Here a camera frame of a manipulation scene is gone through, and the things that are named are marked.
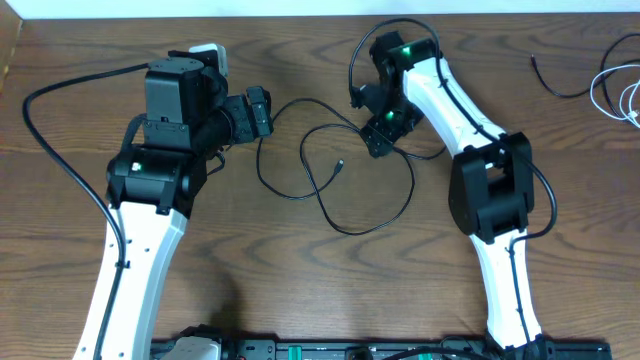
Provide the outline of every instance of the wooden table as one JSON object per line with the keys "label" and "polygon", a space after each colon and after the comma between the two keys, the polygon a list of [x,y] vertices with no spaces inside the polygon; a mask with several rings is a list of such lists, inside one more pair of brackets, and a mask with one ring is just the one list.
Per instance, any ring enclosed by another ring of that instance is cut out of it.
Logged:
{"label": "wooden table", "polygon": [[[600,114],[588,97],[548,94],[529,65],[538,56],[552,86],[586,87],[600,57],[640,15],[428,16],[458,80],[478,106],[531,140],[557,193],[552,233],[528,245],[534,304],[546,334],[606,339],[616,359],[640,356],[640,131]],[[227,48],[232,93],[271,91],[274,108],[301,96],[327,101],[357,124],[347,64],[381,18],[227,18],[27,21],[0,99],[0,358],[69,358],[82,332],[102,257],[105,220],[25,129],[24,97],[45,85],[162,57],[211,41]],[[424,34],[402,26],[408,39]],[[629,40],[611,64],[638,57]],[[38,128],[103,193],[105,168],[133,116],[145,111],[144,73],[95,81],[38,99]],[[614,76],[613,94],[637,73]],[[366,51],[356,84],[375,81]],[[294,194],[310,186],[298,160],[301,136],[337,122],[300,105],[265,142],[263,173]],[[441,147],[425,121],[403,148]],[[486,299],[476,253],[447,207],[451,160],[415,161],[418,184],[406,213],[386,229],[346,237],[310,199],[265,189],[256,144],[237,146],[227,168],[198,195],[168,275],[156,336],[207,323],[283,338],[440,338],[482,335]],[[307,145],[319,178],[343,172],[325,192],[336,221],[354,229],[391,217],[409,189],[398,155],[374,160],[353,134],[328,130]],[[548,219],[536,184],[531,229]]]}

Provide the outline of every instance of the black bracket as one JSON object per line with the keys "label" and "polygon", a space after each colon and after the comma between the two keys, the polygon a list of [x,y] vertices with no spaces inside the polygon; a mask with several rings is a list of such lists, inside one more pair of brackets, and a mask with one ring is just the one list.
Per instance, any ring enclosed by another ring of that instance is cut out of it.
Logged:
{"label": "black bracket", "polygon": [[[511,149],[531,160],[531,145],[522,133],[503,136]],[[489,176],[488,165],[502,170]],[[508,231],[524,230],[533,210],[533,173],[524,161],[491,143],[468,147],[453,158],[449,209],[458,228],[487,244]]]}
{"label": "black bracket", "polygon": [[417,62],[435,56],[431,39],[405,43],[397,31],[376,38],[369,54],[378,70],[380,83],[351,89],[351,106],[365,106],[373,116],[361,129],[369,154],[389,154],[393,144],[414,130],[424,114],[407,100],[402,89],[403,72]]}

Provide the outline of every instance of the white cable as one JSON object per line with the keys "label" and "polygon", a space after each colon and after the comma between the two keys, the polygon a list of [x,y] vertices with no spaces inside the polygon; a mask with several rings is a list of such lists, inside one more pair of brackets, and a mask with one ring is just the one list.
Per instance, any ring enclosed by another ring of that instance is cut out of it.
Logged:
{"label": "white cable", "polygon": [[[598,80],[598,78],[599,78],[599,77],[603,76],[603,75],[604,75],[604,74],[606,74],[606,73],[612,72],[612,71],[616,71],[616,70],[620,70],[620,69],[626,69],[626,68],[633,68],[633,67],[635,67],[635,68],[640,68],[640,65],[637,65],[637,64],[621,65],[621,66],[616,66],[616,67],[613,67],[613,68],[610,68],[610,69],[606,69],[606,70],[604,70],[603,72],[599,73],[599,74],[598,74],[598,75],[596,75],[596,76],[593,78],[593,80],[591,81],[591,88],[590,88],[590,90],[589,90],[589,95],[591,96],[591,102],[593,103],[593,105],[594,105],[598,110],[600,110],[600,112],[602,112],[603,114],[607,115],[608,117],[610,117],[610,118],[612,118],[612,119],[616,119],[616,120],[621,120],[621,121],[628,120],[628,121],[632,122],[635,126],[638,126],[638,123],[635,121],[635,118],[634,118],[634,116],[633,116],[634,114],[635,114],[635,117],[637,117],[637,116],[638,116],[638,115],[637,115],[637,113],[636,113],[635,111],[631,110],[631,111],[629,112],[629,114],[627,114],[627,113],[625,113],[625,112],[623,111],[622,113],[625,115],[625,117],[618,117],[618,116],[615,116],[615,115],[613,115],[613,114],[609,113],[608,111],[606,111],[606,110],[605,110],[605,109],[603,109],[602,107],[600,107],[600,105],[598,105],[598,103],[596,102],[596,100],[595,100],[595,99],[594,99],[594,97],[593,97],[593,88],[594,88],[595,83],[596,83],[596,81]],[[631,87],[634,87],[634,86],[635,86],[635,88],[634,88],[633,92],[631,93],[631,97],[629,98],[629,102],[630,102],[630,103],[632,103],[632,102],[633,102],[633,96],[635,95],[635,92],[636,92],[636,90],[638,89],[638,86],[639,86],[639,85],[640,85],[640,80],[638,81],[638,83],[635,83],[635,84],[631,85],[630,87],[627,87],[627,89],[629,89],[629,88],[631,88]]]}
{"label": "white cable", "polygon": [[636,90],[638,90],[638,86],[640,86],[640,80],[638,80],[638,82],[635,84],[635,86],[633,87],[633,91],[631,92],[631,95],[629,95],[629,114],[627,114],[627,116],[629,117],[629,121],[635,125],[637,128],[640,128],[640,124],[638,124],[638,122],[636,121],[636,118],[638,117],[638,112],[636,110],[633,110],[633,97],[636,95]]}
{"label": "white cable", "polygon": [[620,109],[620,113],[621,114],[625,113],[624,108],[623,108],[623,106],[624,106],[624,94],[626,94],[627,91],[629,91],[629,89],[631,89],[632,87],[634,87],[636,85],[637,85],[637,83],[636,84],[631,84],[631,85],[627,86],[624,90],[622,90],[622,94],[620,94],[620,101],[618,102],[618,108]]}

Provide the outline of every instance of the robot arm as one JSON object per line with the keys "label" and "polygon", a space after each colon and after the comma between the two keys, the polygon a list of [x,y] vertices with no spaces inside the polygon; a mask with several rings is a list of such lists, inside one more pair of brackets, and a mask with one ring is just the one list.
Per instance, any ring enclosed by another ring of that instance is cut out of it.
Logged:
{"label": "robot arm", "polygon": [[[215,44],[172,51],[168,58],[149,64],[147,112],[132,120],[122,149],[107,170],[110,212],[126,239],[126,259],[118,263],[115,235],[108,227],[98,282],[74,359],[94,359],[98,351],[102,359],[149,358],[169,264],[195,196],[211,174],[207,160],[215,156],[222,160],[223,145],[252,142],[273,132],[269,93],[252,87],[247,96],[227,96],[227,71],[224,48]],[[131,144],[141,125],[144,143]],[[109,311],[118,266],[124,269]],[[101,349],[96,349],[105,313],[108,326]],[[190,346],[189,356],[180,359],[217,360],[219,348],[212,345]]]}
{"label": "robot arm", "polygon": [[[440,65],[449,89],[474,119],[494,137],[506,136],[504,130],[492,123],[465,94],[453,77],[447,61],[441,59]],[[415,104],[429,119],[453,158],[463,153],[469,146],[481,149],[491,144],[491,141],[475,131],[440,86],[440,80],[435,68],[435,58],[432,57],[420,61],[414,64],[412,69],[404,71],[402,84],[403,92],[407,99]],[[493,166],[494,163],[491,162],[485,164],[486,170]],[[474,234],[470,235],[480,259],[482,277],[487,293],[489,307],[487,327],[493,339],[503,349],[509,346],[517,348],[526,343],[520,315],[517,311],[518,305],[513,286],[511,259],[508,251],[505,250],[509,248],[512,240],[525,234],[526,230],[521,232],[519,229],[514,229],[496,236],[493,239],[493,244],[488,244]],[[531,304],[525,260],[525,242],[517,243],[514,251],[516,273],[527,330],[529,331],[529,337],[535,339],[537,335],[541,334],[541,328]]]}
{"label": "robot arm", "polygon": [[[352,104],[364,105],[374,114],[361,131],[374,157],[389,153],[393,143],[412,131],[423,115],[431,122],[453,158],[449,208],[480,259],[489,334],[503,350],[519,348],[527,339],[508,249],[512,240],[526,234],[527,213],[534,205],[533,175],[520,158],[478,133],[451,101],[441,87],[434,49],[427,39],[406,44],[397,32],[378,37],[370,55],[380,84],[352,89]],[[444,58],[440,65],[448,88],[476,122],[530,159],[526,137],[521,133],[509,136],[492,123],[462,90]],[[490,176],[491,168],[500,174]],[[516,243],[514,259],[529,338],[536,339],[541,329],[531,304],[524,242]]]}

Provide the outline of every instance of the black cable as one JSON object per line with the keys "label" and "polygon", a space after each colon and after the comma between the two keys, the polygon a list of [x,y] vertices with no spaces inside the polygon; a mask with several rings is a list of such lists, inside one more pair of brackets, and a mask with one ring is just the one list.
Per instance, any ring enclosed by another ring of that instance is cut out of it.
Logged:
{"label": "black cable", "polygon": [[[627,60],[625,62],[623,62],[621,65],[628,65],[628,64],[632,64],[632,63],[636,63],[636,62],[640,62],[640,59],[631,59],[631,60]],[[536,61],[536,57],[532,54],[531,55],[531,66],[533,67],[533,70],[536,72],[536,76],[538,76],[538,80],[540,80],[540,84],[551,94],[559,97],[559,98],[563,98],[563,99],[572,99],[572,98],[577,98],[583,95],[588,94],[591,91],[591,87],[588,87],[582,91],[578,91],[576,93],[573,94],[563,94],[560,93],[554,89],[552,89],[546,81],[544,81],[544,79],[542,78],[542,74],[540,74],[540,70],[538,69],[538,62]],[[610,71],[602,76],[600,76],[600,78],[598,78],[598,80],[593,84],[593,88],[597,88],[600,85],[605,85],[605,81],[606,79],[608,79],[611,75],[613,75],[616,71],[618,70],[613,70]],[[607,93],[605,95],[605,99],[609,99],[609,94]]]}
{"label": "black cable", "polygon": [[[299,99],[294,99],[294,100],[289,101],[282,108],[280,108],[280,110],[278,110],[278,112],[273,116],[273,120],[272,121],[275,122],[278,119],[278,117],[280,117],[280,115],[286,109],[288,109],[289,107],[291,107],[291,106],[293,106],[293,105],[295,105],[297,103],[300,103],[300,102],[311,102],[311,103],[314,103],[314,104],[318,104],[318,105],[324,107],[325,109],[329,110],[329,112],[331,112],[333,115],[338,117],[340,120],[346,122],[350,126],[352,126],[352,127],[357,129],[357,126],[354,123],[352,123],[346,117],[342,116],[342,114],[337,112],[334,108],[332,108],[331,106],[327,105],[326,103],[324,103],[324,102],[322,102],[320,100],[314,99],[314,98],[299,98]],[[260,138],[260,141],[258,142],[258,149],[256,150],[256,172],[258,173],[258,180],[260,180],[262,185],[264,185],[267,189],[271,190],[271,192],[273,192],[274,194],[280,196],[281,198],[287,199],[287,200],[305,200],[305,199],[308,199],[308,198],[312,197],[313,195],[315,195],[315,193],[309,193],[309,194],[302,195],[302,196],[293,196],[293,195],[284,194],[284,193],[276,190],[276,188],[271,186],[262,177],[262,173],[260,172],[260,153],[262,151],[262,142],[263,141],[264,141],[264,138]],[[333,168],[333,174],[331,175],[329,180],[327,180],[327,182],[324,185],[322,185],[320,187],[320,189],[318,189],[318,191],[322,191],[322,190],[326,189],[326,187],[329,186],[329,184],[331,184],[331,182],[333,182],[335,177],[340,173],[340,171],[342,170],[343,166],[344,166],[344,161],[342,159],[340,159],[336,163],[336,166]]]}
{"label": "black cable", "polygon": [[104,317],[102,318],[102,323],[100,324],[100,331],[98,332],[98,337],[96,339],[96,347],[95,347],[95,351],[94,351],[94,354],[93,354],[94,360],[99,360],[101,358],[102,344],[104,342],[104,336],[105,336],[105,333],[107,331],[107,326],[109,325],[109,319],[111,317],[111,311],[113,310],[113,304],[115,302],[116,294],[118,292],[118,286],[120,285],[120,279],[122,278],[122,271],[124,269],[124,266],[125,266],[124,264],[125,264],[125,260],[126,260],[126,245],[125,245],[125,241],[124,241],[125,239],[124,239],[124,237],[122,235],[122,232],[120,231],[120,228],[118,227],[118,224],[116,223],[115,219],[113,218],[113,216],[111,216],[111,213],[109,212],[109,208],[107,207],[107,205],[105,205],[105,203],[100,198],[100,195],[98,195],[95,192],[95,190],[93,190],[91,188],[91,186],[82,178],[82,176],[80,176],[80,174],[78,174],[71,167],[71,165],[69,165],[49,145],[49,143],[47,143],[47,141],[44,139],[44,137],[42,137],[42,135],[40,135],[40,133],[38,132],[36,127],[33,125],[33,122],[31,121],[31,116],[29,114],[29,108],[30,108],[31,102],[33,100],[35,100],[37,97],[39,97],[41,95],[44,95],[44,94],[46,94],[48,92],[51,92],[51,91],[54,91],[54,90],[57,90],[57,89],[60,89],[60,88],[63,88],[63,87],[67,87],[67,86],[71,86],[71,85],[75,85],[75,84],[91,81],[91,80],[103,79],[103,78],[107,78],[107,77],[111,77],[111,76],[130,73],[130,72],[137,71],[137,70],[142,70],[142,69],[145,69],[147,67],[148,67],[148,64],[140,64],[140,65],[136,65],[136,66],[127,67],[127,68],[124,68],[124,69],[113,70],[113,71],[108,71],[108,72],[104,72],[104,73],[100,73],[100,74],[94,74],[94,75],[87,75],[87,76],[82,76],[82,77],[79,77],[79,78],[76,78],[76,79],[62,81],[62,82],[59,82],[57,84],[49,85],[47,87],[44,87],[44,88],[42,88],[40,90],[37,90],[37,91],[33,92],[31,95],[27,96],[24,99],[24,102],[22,104],[22,116],[24,118],[24,123],[27,126],[27,129],[29,129],[29,131],[31,132],[31,135],[33,135],[34,139],[36,139],[38,144],[40,144],[40,146],[47,152],[47,154],[49,154],[49,156],[51,156],[53,161],[55,161],[58,165],[60,165],[60,167],[69,176],[71,176],[71,178],[73,180],[75,180],[78,183],[78,185],[80,185],[80,187],[89,195],[89,197],[91,197],[91,199],[96,203],[96,205],[98,205],[98,208],[100,208],[100,211],[102,211],[102,214],[104,215],[104,217],[107,219],[107,222],[111,226],[111,229],[113,230],[113,233],[114,233],[114,235],[116,237],[116,242],[118,244],[118,263],[116,264],[116,273],[115,273],[115,275],[113,277],[113,284],[111,285],[111,291],[109,292],[109,299],[107,300],[107,306],[106,306],[105,311],[104,311]]}
{"label": "black cable", "polygon": [[446,92],[447,96],[451,99],[451,101],[454,103],[456,108],[460,111],[460,113],[462,115],[464,115],[464,117],[467,119],[467,121],[469,121],[471,126],[478,133],[480,133],[482,136],[484,136],[485,138],[487,138],[488,140],[490,140],[494,144],[497,144],[505,152],[510,152],[510,153],[514,154],[515,156],[517,156],[536,175],[536,177],[540,180],[540,182],[542,183],[545,191],[547,192],[547,196],[549,197],[549,202],[550,202],[550,205],[551,205],[551,216],[550,216],[549,223],[547,224],[547,226],[545,226],[541,231],[518,237],[518,238],[512,240],[510,245],[509,245],[509,254],[510,254],[510,257],[511,257],[511,260],[512,260],[512,267],[513,267],[513,275],[514,275],[513,280],[514,280],[514,287],[515,287],[515,292],[516,292],[516,300],[517,300],[517,303],[518,303],[517,311],[520,314],[520,320],[522,322],[522,327],[523,327],[523,330],[525,332],[525,338],[526,338],[526,341],[527,341],[526,345],[528,347],[529,343],[531,342],[531,339],[530,339],[530,336],[529,336],[529,331],[527,330],[527,325],[526,325],[526,321],[524,319],[524,314],[523,314],[523,310],[522,310],[522,304],[521,304],[521,299],[520,299],[520,291],[519,291],[519,288],[518,288],[518,279],[515,276],[516,275],[516,273],[515,273],[515,259],[514,259],[515,252],[513,251],[513,248],[514,248],[514,245],[519,241],[538,238],[538,237],[546,235],[549,231],[551,231],[551,229],[555,225],[557,217],[558,217],[558,204],[557,204],[557,200],[556,200],[555,194],[553,192],[553,189],[551,188],[551,184],[549,184],[549,181],[546,179],[544,174],[533,164],[533,162],[531,160],[529,160],[524,154],[521,154],[518,151],[514,151],[513,149],[511,149],[511,147],[509,145],[507,145],[503,141],[499,140],[498,138],[494,137],[493,135],[489,134],[486,130],[484,130],[484,128],[480,124],[478,124],[475,121],[475,119],[473,119],[471,114],[469,114],[469,112],[464,108],[464,106],[462,106],[462,104],[458,101],[458,99],[455,97],[455,95],[451,92],[451,89],[449,89],[449,86],[447,84],[447,80],[444,78],[444,76],[442,74],[442,66],[441,66],[441,62],[440,62],[441,61],[440,38],[438,37],[438,34],[436,33],[436,31],[430,25],[428,25],[428,24],[426,24],[426,23],[424,23],[422,21],[411,19],[411,18],[390,19],[390,20],[386,20],[386,21],[378,23],[371,30],[369,30],[369,32],[365,35],[365,37],[362,39],[362,41],[360,41],[360,44],[358,44],[358,47],[356,48],[356,51],[354,51],[353,56],[351,58],[352,61],[349,64],[349,92],[350,92],[350,94],[353,96],[353,89],[352,89],[353,63],[355,61],[355,58],[357,57],[358,51],[360,50],[360,48],[362,47],[362,45],[364,44],[366,39],[371,34],[373,34],[376,30],[378,30],[379,28],[381,28],[381,27],[383,27],[385,25],[394,24],[394,23],[400,23],[400,22],[407,22],[407,23],[412,23],[412,24],[418,25],[418,26],[422,27],[423,29],[427,30],[427,32],[429,32],[431,34],[431,36],[433,38],[433,42],[434,42],[434,47],[435,47],[436,72],[438,74],[438,79],[440,80],[441,87],[444,89],[444,91]]}
{"label": "black cable", "polygon": [[478,355],[475,353],[470,353],[462,350],[436,348],[436,347],[429,347],[429,346],[420,346],[412,350],[403,351],[395,355],[388,356],[382,360],[403,360],[403,359],[410,358],[412,356],[416,356],[420,354],[455,355],[455,356],[459,356],[467,359],[473,359],[473,360],[491,360],[491,358],[488,358],[486,356],[482,356],[482,355]]}
{"label": "black cable", "polygon": [[267,181],[262,177],[262,174],[260,172],[260,152],[262,149],[262,141],[263,139],[260,139],[260,142],[258,143],[258,149],[256,151],[256,172],[258,173],[258,179],[260,180],[260,182],[269,190],[271,190],[271,192],[273,192],[274,194],[284,198],[284,199],[288,199],[288,200],[304,200],[304,199],[308,199],[312,196],[316,196],[318,199],[318,203],[320,204],[320,208],[322,209],[322,213],[324,214],[325,219],[327,220],[327,222],[329,223],[329,225],[331,225],[331,227],[342,233],[345,235],[352,235],[352,236],[358,236],[358,235],[364,235],[364,234],[368,234],[370,232],[379,230],[385,226],[388,226],[389,224],[391,224],[392,222],[394,222],[395,220],[397,220],[402,213],[405,211],[405,209],[407,208],[407,206],[409,205],[409,203],[411,202],[411,196],[413,194],[413,189],[415,187],[415,174],[413,171],[413,167],[411,165],[411,163],[409,162],[409,159],[417,159],[417,160],[431,160],[434,159],[438,156],[440,156],[442,153],[444,153],[444,151],[447,149],[446,146],[444,148],[442,148],[441,150],[439,150],[436,154],[434,155],[430,155],[430,156],[420,156],[420,155],[416,155],[416,154],[411,154],[411,153],[407,153],[406,151],[397,148],[397,147],[393,147],[393,151],[397,152],[398,154],[400,154],[405,161],[407,162],[407,165],[409,166],[409,171],[411,173],[411,189],[409,191],[409,195],[407,197],[407,200],[405,201],[403,207],[400,209],[400,211],[391,219],[388,220],[380,225],[374,226],[371,229],[365,230],[365,231],[358,231],[358,232],[352,232],[352,231],[348,231],[344,228],[342,228],[340,225],[336,224],[333,220],[331,220],[331,218],[329,217],[326,208],[324,206],[324,203],[322,202],[322,198],[320,197],[320,192],[322,190],[324,190],[327,186],[329,186],[329,184],[331,184],[331,182],[333,182],[333,180],[335,179],[335,177],[338,175],[338,173],[340,173],[340,171],[342,170],[342,167],[344,166],[344,161],[341,159],[336,163],[336,166],[333,170],[333,174],[331,175],[331,177],[329,178],[329,180],[327,180],[327,182],[321,186],[318,187],[315,179],[311,173],[311,170],[309,168],[308,162],[306,161],[306,159],[304,158],[304,154],[303,154],[303,147],[304,147],[304,143],[306,141],[306,139],[309,137],[309,135],[311,135],[312,133],[314,133],[315,131],[321,130],[321,129],[325,129],[325,128],[342,128],[342,129],[347,129],[350,130],[356,134],[360,134],[360,129],[349,119],[347,119],[344,115],[340,114],[337,110],[335,110],[334,108],[332,108],[331,106],[329,106],[328,104],[326,104],[323,101],[320,101],[318,99],[314,99],[314,98],[299,98],[299,99],[294,99],[289,101],[287,104],[285,104],[282,108],[280,108],[280,110],[278,110],[278,112],[273,116],[273,121],[277,120],[278,117],[280,117],[280,115],[289,107],[301,103],[301,102],[310,102],[310,103],[314,103],[317,105],[320,105],[322,107],[324,107],[326,110],[328,110],[329,112],[331,112],[333,115],[335,115],[337,118],[339,118],[340,120],[344,121],[345,123],[347,123],[347,125],[342,125],[342,124],[325,124],[325,125],[321,125],[318,127],[315,127],[313,129],[311,129],[310,131],[308,131],[303,139],[300,142],[300,160],[302,162],[302,166],[305,169],[305,172],[307,173],[307,177],[309,178],[309,182],[311,182],[311,186],[313,187],[313,192],[303,195],[303,196],[291,196],[291,195],[287,195],[284,194],[280,191],[278,191],[277,189],[275,189],[273,186],[271,186],[269,183],[267,183]]}
{"label": "black cable", "polygon": [[302,141],[300,142],[300,161],[302,162],[302,166],[304,167],[304,171],[307,173],[307,177],[309,178],[309,182],[311,183],[311,186],[313,187],[313,192],[316,195],[316,198],[318,199],[318,204],[320,204],[320,208],[322,209],[322,213],[324,214],[324,218],[327,220],[327,222],[329,223],[329,225],[331,225],[331,227],[336,230],[339,233],[345,234],[345,235],[351,235],[351,236],[359,236],[359,235],[365,235],[368,234],[370,232],[382,229],[385,226],[388,226],[389,224],[391,224],[392,222],[396,221],[401,215],[402,213],[404,213],[404,211],[406,210],[407,206],[409,206],[409,203],[411,202],[411,196],[413,195],[413,189],[415,188],[416,185],[416,178],[415,178],[415,174],[413,172],[413,166],[411,166],[411,162],[409,161],[409,157],[406,155],[406,153],[403,150],[400,150],[398,148],[394,147],[394,151],[399,153],[404,160],[407,162],[407,166],[409,167],[409,172],[411,173],[411,189],[409,190],[409,195],[407,196],[407,200],[405,201],[404,205],[402,206],[402,208],[400,209],[400,211],[393,217],[391,218],[391,220],[388,220],[380,225],[374,226],[368,230],[364,230],[364,231],[358,231],[358,232],[353,232],[353,231],[348,231],[345,230],[344,228],[342,228],[340,225],[336,224],[333,220],[331,220],[331,218],[329,217],[329,214],[327,213],[327,209],[324,207],[324,203],[322,202],[322,198],[320,197],[320,190],[318,189],[318,185],[316,184],[315,179],[313,178],[313,174],[311,173],[311,169],[309,168],[309,164],[307,163],[307,160],[304,156],[304,143],[307,140],[307,138],[309,137],[309,135],[313,134],[314,132],[318,131],[318,130],[322,130],[322,129],[327,129],[327,128],[341,128],[341,129],[346,129],[349,130],[353,133],[356,134],[360,134],[360,129],[358,128],[353,128],[351,126],[347,126],[347,125],[342,125],[342,124],[324,124],[324,125],[320,125],[320,126],[316,126],[313,129],[309,130],[304,137],[302,138]]}
{"label": "black cable", "polygon": [[[330,113],[332,113],[334,116],[336,116],[338,119],[344,121],[345,123],[347,123],[350,127],[354,128],[354,129],[358,129],[358,127],[349,119],[347,119],[344,115],[340,114],[336,109],[334,109],[333,107],[331,107],[330,105],[328,105],[327,103],[318,100],[318,99],[314,99],[314,98],[298,98],[298,99],[294,99],[289,101],[288,103],[286,103],[283,107],[280,108],[280,110],[278,110],[278,112],[273,116],[273,121],[275,122],[281,115],[282,113],[290,108],[291,106],[298,104],[298,103],[302,103],[302,102],[310,102],[313,104],[317,104],[322,106],[323,108],[325,108],[326,110],[328,110]],[[256,172],[258,173],[258,180],[260,180],[260,182],[262,183],[262,185],[264,185],[267,189],[271,190],[272,193],[280,196],[283,199],[287,199],[287,200],[305,200],[308,199],[312,196],[315,195],[315,193],[311,192],[309,194],[306,195],[302,195],[302,196],[293,196],[293,195],[287,195],[282,193],[281,191],[277,190],[276,188],[274,188],[271,184],[269,184],[263,177],[262,177],[262,173],[260,171],[260,154],[262,151],[262,142],[264,141],[264,138],[261,138],[260,141],[258,142],[258,149],[256,150]],[[407,153],[404,152],[407,157],[409,157],[410,159],[416,159],[416,160],[432,160],[437,158],[438,156],[442,155],[445,151],[447,150],[447,147],[443,147],[441,150],[439,150],[437,153],[433,154],[433,155],[429,155],[429,156],[421,156],[421,155],[416,155],[416,154],[411,154],[411,153]],[[333,174],[331,175],[331,177],[329,178],[329,180],[327,180],[327,182],[322,185],[318,191],[322,191],[324,189],[327,188],[327,186],[329,186],[329,184],[331,184],[331,182],[333,182],[333,180],[335,179],[335,177],[340,173],[340,171],[342,170],[342,167],[344,166],[344,161],[341,159],[336,163],[336,166],[333,169]]]}
{"label": "black cable", "polygon": [[[640,36],[640,33],[630,33],[627,35],[624,35],[623,37],[619,38],[618,40],[616,40],[611,46],[609,46],[609,48],[605,51],[604,55],[602,56],[602,60],[600,61],[600,72],[605,70],[605,65],[607,63],[607,59],[609,58],[609,55],[611,54],[611,52],[624,40],[630,38],[630,37],[634,37],[634,36]],[[627,60],[625,62],[623,62],[621,65],[628,65],[628,64],[632,64],[632,63],[637,63],[640,62],[640,59],[631,59],[631,60]],[[551,94],[563,98],[563,99],[571,99],[571,98],[576,98],[576,97],[580,97],[583,95],[588,94],[591,91],[591,87],[587,87],[586,89],[582,90],[582,91],[578,91],[576,93],[573,94],[562,94],[554,89],[552,89],[547,82],[542,78],[542,75],[540,74],[540,70],[538,69],[538,64],[536,61],[536,58],[534,55],[531,55],[531,66],[533,67],[533,70],[536,73],[536,76],[538,77],[538,80],[540,80],[540,84]],[[606,84],[606,80],[613,75],[613,73],[615,73],[617,70],[613,70],[610,71],[606,74],[601,75],[598,80],[594,83],[593,87],[596,88],[600,85],[602,85],[602,92],[604,95],[604,99],[607,102],[607,105],[609,105],[609,108],[611,108],[611,111],[618,117],[623,117],[623,115],[620,115],[620,113],[618,113],[618,111],[616,110],[615,106],[613,105],[613,102],[611,101],[611,97],[609,96],[609,91],[607,90],[607,84]]]}

